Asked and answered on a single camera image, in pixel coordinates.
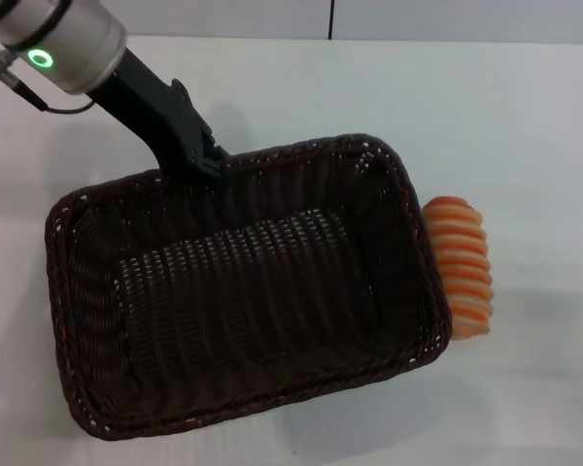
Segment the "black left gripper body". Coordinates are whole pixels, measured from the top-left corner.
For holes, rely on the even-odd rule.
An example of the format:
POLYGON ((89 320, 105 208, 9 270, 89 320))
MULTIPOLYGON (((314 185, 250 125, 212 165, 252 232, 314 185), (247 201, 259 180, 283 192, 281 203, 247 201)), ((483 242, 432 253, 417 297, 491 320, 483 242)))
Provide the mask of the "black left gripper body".
POLYGON ((190 158, 206 158, 208 142, 216 143, 186 88, 178 80, 163 82, 131 50, 88 96, 147 145, 168 181, 176 181, 190 158))

